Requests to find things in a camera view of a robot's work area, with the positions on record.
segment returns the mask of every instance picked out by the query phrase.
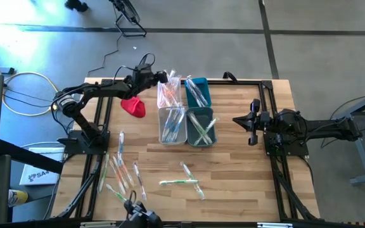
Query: wooden tabletop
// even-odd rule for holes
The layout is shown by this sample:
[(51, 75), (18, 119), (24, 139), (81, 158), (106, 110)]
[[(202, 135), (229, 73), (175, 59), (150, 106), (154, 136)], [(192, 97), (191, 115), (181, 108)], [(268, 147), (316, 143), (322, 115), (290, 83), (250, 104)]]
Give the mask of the wooden tabletop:
[[(86, 82), (100, 83), (101, 79), (86, 78)], [(278, 110), (295, 109), (289, 81), (273, 80), (272, 83)], [(215, 125), (218, 142), (212, 147), (193, 148), (188, 144), (160, 144), (157, 88), (152, 88), (139, 94), (146, 107), (144, 118), (132, 117), (120, 107), (119, 99), (113, 100), (109, 124), (109, 152), (116, 154), (118, 135), (123, 130), (126, 166), (137, 183), (132, 171), (132, 162), (138, 161), (148, 197), (143, 203), (163, 221), (278, 221), (271, 164), (265, 154), (262, 137), (259, 136), (256, 146), (249, 146), (249, 133), (232, 121), (233, 117), (248, 114), (252, 100), (259, 98), (259, 89), (252, 85), (209, 85), (209, 89), (214, 117), (220, 118)], [(183, 87), (181, 94), (186, 105)], [(83, 115), (91, 122), (97, 100), (90, 100), (82, 110)], [(103, 123), (105, 115), (105, 99), (103, 104), (100, 123)], [(64, 165), (52, 216), (62, 212), (79, 190), (85, 160), (86, 156), (76, 155)], [(186, 179), (179, 165), (181, 161), (184, 161), (193, 175), (200, 180), (205, 200), (199, 199), (192, 185), (159, 186), (159, 181)], [(310, 212), (319, 217), (307, 165), (297, 157), (289, 157), (288, 165), (294, 191)], [(116, 178), (109, 166), (105, 180), (118, 190)], [(139, 186), (134, 189), (138, 194), (138, 200), (141, 200)], [(285, 194), (283, 197), (289, 214), (288, 199)], [(84, 202), (84, 212), (87, 210), (88, 199), (89, 193)], [(125, 215), (123, 204), (104, 187), (102, 193), (97, 196), (94, 220), (123, 220)]]

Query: shoe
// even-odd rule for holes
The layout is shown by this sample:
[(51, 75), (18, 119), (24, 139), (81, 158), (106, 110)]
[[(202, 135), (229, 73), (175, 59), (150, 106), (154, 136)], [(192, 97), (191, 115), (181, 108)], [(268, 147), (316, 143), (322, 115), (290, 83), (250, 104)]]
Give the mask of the shoe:
[(81, 3), (80, 1), (67, 1), (64, 6), (69, 9), (69, 10), (73, 10), (76, 9), (78, 12), (85, 12), (88, 10), (88, 5), (87, 3)]

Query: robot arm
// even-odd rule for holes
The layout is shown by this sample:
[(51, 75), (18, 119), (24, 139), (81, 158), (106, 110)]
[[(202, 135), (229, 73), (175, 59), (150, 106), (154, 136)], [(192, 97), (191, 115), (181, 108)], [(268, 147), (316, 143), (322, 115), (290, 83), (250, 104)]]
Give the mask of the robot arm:
[[(101, 144), (101, 130), (94, 123), (88, 122), (81, 114), (87, 102), (91, 98), (116, 97), (120, 99), (130, 99), (137, 96), (145, 89), (157, 85), (157, 82), (166, 83), (167, 74), (165, 72), (153, 73), (151, 64), (145, 63), (146, 58), (142, 59), (139, 65), (135, 66), (133, 74), (128, 75), (123, 81), (116, 82), (107, 80), (102, 84), (83, 83), (75, 87), (68, 87), (56, 93), (53, 103), (67, 117), (76, 121), (82, 130), (82, 136), (87, 145)], [(72, 97), (73, 94), (82, 94), (79, 102)]]
[(357, 125), (350, 118), (337, 120), (306, 120), (299, 111), (287, 110), (279, 112), (271, 118), (268, 111), (260, 110), (260, 101), (254, 99), (250, 105), (250, 113), (243, 117), (233, 118), (233, 121), (251, 132), (249, 145), (258, 143), (256, 130), (276, 133), (275, 143), (291, 144), (295, 141), (306, 143), (309, 139), (334, 137), (340, 140), (356, 141), (362, 137)]

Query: red object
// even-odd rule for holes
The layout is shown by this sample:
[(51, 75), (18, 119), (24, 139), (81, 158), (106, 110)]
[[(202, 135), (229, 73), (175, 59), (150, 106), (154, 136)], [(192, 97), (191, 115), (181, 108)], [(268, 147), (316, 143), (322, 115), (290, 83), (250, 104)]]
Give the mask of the red object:
[(120, 102), (121, 107), (134, 117), (143, 118), (146, 115), (146, 108), (140, 98), (135, 97)]

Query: gray floor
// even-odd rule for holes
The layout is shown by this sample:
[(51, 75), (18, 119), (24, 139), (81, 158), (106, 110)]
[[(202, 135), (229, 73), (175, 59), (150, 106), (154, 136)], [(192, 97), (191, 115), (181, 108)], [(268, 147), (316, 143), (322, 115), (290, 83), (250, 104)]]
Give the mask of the gray floor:
[[(142, 25), (148, 28), (262, 29), (256, 0), (132, 2)], [(365, 1), (265, 2), (271, 29), (365, 30)], [(0, 23), (113, 27), (115, 16), (108, 1), (87, 3), (92, 10), (80, 14), (65, 9), (59, 0), (4, 1), (0, 5)], [(80, 84), (88, 70), (100, 67), (103, 55), (116, 49), (117, 37), (118, 33), (21, 32), (15, 27), (0, 26), (0, 66), (43, 73), (62, 89)], [(290, 80), (295, 105), (305, 118), (328, 118), (344, 101), (365, 95), (365, 36), (273, 35), (272, 45), (279, 77)], [(145, 39), (122, 38), (119, 50), (106, 59), (105, 69), (90, 76), (112, 76), (118, 66), (133, 66), (144, 53), (153, 52), (157, 57), (154, 70), (175, 68), (178, 73), (194, 77), (221, 77), (229, 70), (238, 78), (272, 78), (262, 34), (155, 33)], [(17, 78), (11, 86), (43, 98), (54, 96), (48, 84), (34, 76)], [(29, 113), (41, 110), (9, 102)], [(28, 118), (3, 107), (1, 139), (23, 145), (54, 141), (63, 135), (51, 115)], [(354, 144), (334, 142), (324, 149), (319, 149), (319, 145), (320, 141), (308, 142), (321, 217), (330, 221), (365, 221), (365, 184), (349, 184), (351, 177), (364, 173)], [(20, 164), (13, 165), (12, 182), (18, 180), (21, 171)], [(38, 198), (51, 187), (30, 190), (40, 191), (34, 194)], [(15, 208), (14, 220), (40, 219), (47, 203), (44, 198)]]

